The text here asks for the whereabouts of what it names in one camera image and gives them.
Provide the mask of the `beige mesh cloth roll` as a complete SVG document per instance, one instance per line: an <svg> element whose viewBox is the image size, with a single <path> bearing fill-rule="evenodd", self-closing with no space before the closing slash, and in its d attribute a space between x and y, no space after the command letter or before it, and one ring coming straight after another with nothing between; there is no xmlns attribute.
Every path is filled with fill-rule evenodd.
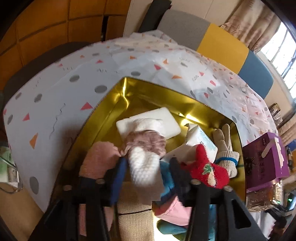
<svg viewBox="0 0 296 241"><path fill-rule="evenodd" d="M123 182L117 202L121 240L154 240L152 207L139 202L131 182Z"/></svg>

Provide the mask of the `wooden wardrobe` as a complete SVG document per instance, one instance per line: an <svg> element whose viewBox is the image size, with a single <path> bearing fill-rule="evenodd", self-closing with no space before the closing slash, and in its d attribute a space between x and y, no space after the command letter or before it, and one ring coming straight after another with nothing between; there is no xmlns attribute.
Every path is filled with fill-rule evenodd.
<svg viewBox="0 0 296 241"><path fill-rule="evenodd" d="M69 42L121 37L130 1L32 1L1 35L1 88L23 66Z"/></svg>

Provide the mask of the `white foam pad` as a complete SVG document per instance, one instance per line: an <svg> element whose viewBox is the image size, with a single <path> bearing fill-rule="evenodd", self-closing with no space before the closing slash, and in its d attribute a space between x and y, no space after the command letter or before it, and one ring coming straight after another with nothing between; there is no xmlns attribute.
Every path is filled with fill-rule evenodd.
<svg viewBox="0 0 296 241"><path fill-rule="evenodd" d="M116 127L124 140L130 132L153 130L166 139L177 136L181 128L167 108L146 111L116 122Z"/></svg>

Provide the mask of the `white waffle cloth roll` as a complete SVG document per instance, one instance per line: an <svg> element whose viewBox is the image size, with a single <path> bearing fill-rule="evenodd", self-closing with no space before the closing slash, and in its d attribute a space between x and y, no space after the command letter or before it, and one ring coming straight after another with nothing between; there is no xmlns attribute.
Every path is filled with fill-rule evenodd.
<svg viewBox="0 0 296 241"><path fill-rule="evenodd" d="M138 188L149 188L161 181L159 167L160 156L153 152L135 147L128 151L130 175L134 185Z"/></svg>

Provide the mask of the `left patterned curtain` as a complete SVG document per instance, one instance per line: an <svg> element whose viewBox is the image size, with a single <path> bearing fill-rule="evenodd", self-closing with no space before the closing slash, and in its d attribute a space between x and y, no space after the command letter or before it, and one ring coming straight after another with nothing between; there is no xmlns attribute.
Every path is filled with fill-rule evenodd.
<svg viewBox="0 0 296 241"><path fill-rule="evenodd" d="M280 18L262 1L243 0L220 27L257 53L276 34L280 24Z"/></svg>

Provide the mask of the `white wet wipes pack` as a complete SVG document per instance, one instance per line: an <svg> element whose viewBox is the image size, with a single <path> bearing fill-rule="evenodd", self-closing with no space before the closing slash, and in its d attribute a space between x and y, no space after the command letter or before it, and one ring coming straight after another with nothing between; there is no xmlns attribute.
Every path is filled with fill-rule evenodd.
<svg viewBox="0 0 296 241"><path fill-rule="evenodd" d="M218 148L214 145L211 139L197 124L188 123L185 126L188 130L184 143L167 153L161 160L168 163L172 157L176 157L179 163L190 163L195 159L196 145L202 144L206 150L210 163L214 163Z"/></svg>

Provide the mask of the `brown scrunchie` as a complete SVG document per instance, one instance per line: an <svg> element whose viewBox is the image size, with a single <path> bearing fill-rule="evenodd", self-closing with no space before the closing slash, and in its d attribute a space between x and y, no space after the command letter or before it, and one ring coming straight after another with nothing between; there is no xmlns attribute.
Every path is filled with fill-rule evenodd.
<svg viewBox="0 0 296 241"><path fill-rule="evenodd" d="M125 156L132 148L141 147L144 151L163 157L167 153L166 143L166 138L153 130L130 132L123 141L120 153Z"/></svg>

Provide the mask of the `gold metal tray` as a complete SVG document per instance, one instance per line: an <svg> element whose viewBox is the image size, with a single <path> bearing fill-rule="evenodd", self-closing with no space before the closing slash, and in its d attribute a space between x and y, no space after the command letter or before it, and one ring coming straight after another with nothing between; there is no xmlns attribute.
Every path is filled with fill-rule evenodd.
<svg viewBox="0 0 296 241"><path fill-rule="evenodd" d="M185 125L198 126L207 137L224 124L230 126L234 151L242 153L238 128L223 114L209 106L166 87L147 81L122 78L100 101L70 147L60 169L52 197L62 195L61 187L74 179L87 151L96 141L109 141L124 149L131 132L153 131L166 138L172 154L200 144L186 132Z"/></svg>

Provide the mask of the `purple cardboard box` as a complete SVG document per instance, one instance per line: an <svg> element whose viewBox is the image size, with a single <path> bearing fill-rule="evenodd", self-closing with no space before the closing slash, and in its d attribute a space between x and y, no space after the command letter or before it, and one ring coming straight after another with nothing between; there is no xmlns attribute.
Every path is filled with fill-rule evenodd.
<svg viewBox="0 0 296 241"><path fill-rule="evenodd" d="M244 146L243 161L247 193L271 187L290 174L285 146L274 133Z"/></svg>

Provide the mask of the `blue plush toy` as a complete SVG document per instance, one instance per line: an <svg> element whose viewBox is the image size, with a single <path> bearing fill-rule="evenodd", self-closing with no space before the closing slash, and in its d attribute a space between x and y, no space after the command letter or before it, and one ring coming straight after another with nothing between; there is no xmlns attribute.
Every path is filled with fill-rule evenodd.
<svg viewBox="0 0 296 241"><path fill-rule="evenodd" d="M182 235L189 224L191 208L183 206L177 197L169 163L161 161L160 167L165 191L154 207L154 214L160 219L158 229L166 235Z"/></svg>

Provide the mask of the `pink towel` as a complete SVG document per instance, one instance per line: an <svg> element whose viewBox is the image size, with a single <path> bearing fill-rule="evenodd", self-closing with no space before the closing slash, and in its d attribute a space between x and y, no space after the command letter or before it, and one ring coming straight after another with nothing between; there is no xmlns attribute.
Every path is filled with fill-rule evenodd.
<svg viewBox="0 0 296 241"><path fill-rule="evenodd" d="M99 179L103 178L107 170L113 169L119 160L118 147L110 142L95 142L88 151L79 171L79 176ZM104 207L108 231L114 217L114 207ZM79 207L79 233L86 237L86 205Z"/></svg>

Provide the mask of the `grey yellow blue sofa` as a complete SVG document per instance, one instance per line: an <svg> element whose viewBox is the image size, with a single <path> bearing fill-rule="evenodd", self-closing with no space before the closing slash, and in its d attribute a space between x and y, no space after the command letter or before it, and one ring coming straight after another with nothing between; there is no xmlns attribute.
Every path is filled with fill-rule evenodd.
<svg viewBox="0 0 296 241"><path fill-rule="evenodd" d="M183 11L167 10L158 30L238 74L257 94L266 98L273 77L266 65L242 42L217 25Z"/></svg>

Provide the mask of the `red christmas sock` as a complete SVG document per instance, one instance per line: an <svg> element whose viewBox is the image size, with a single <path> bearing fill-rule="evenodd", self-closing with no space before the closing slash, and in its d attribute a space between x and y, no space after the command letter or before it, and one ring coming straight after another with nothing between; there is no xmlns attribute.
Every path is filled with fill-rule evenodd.
<svg viewBox="0 0 296 241"><path fill-rule="evenodd" d="M229 183L229 175L225 168L209 161L205 147L202 144L194 146L195 159L181 163L181 168L190 173L193 179L216 189L222 189Z"/></svg>

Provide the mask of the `white work glove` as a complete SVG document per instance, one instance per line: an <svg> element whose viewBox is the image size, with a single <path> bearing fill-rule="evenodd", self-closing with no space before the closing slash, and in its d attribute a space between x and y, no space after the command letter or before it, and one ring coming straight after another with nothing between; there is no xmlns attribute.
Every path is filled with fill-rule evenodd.
<svg viewBox="0 0 296 241"><path fill-rule="evenodd" d="M214 163L225 168L230 179L236 177L240 154L232 148L229 124L223 125L222 129L216 129L213 133L213 140L218 148Z"/></svg>

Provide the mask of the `bottles on side table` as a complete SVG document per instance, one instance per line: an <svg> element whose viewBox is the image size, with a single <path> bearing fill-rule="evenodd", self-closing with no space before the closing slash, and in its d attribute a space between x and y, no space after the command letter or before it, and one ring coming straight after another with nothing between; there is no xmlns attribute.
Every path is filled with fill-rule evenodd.
<svg viewBox="0 0 296 241"><path fill-rule="evenodd" d="M281 109L278 103L274 103L269 107L269 111L273 117L276 126L282 123Z"/></svg>

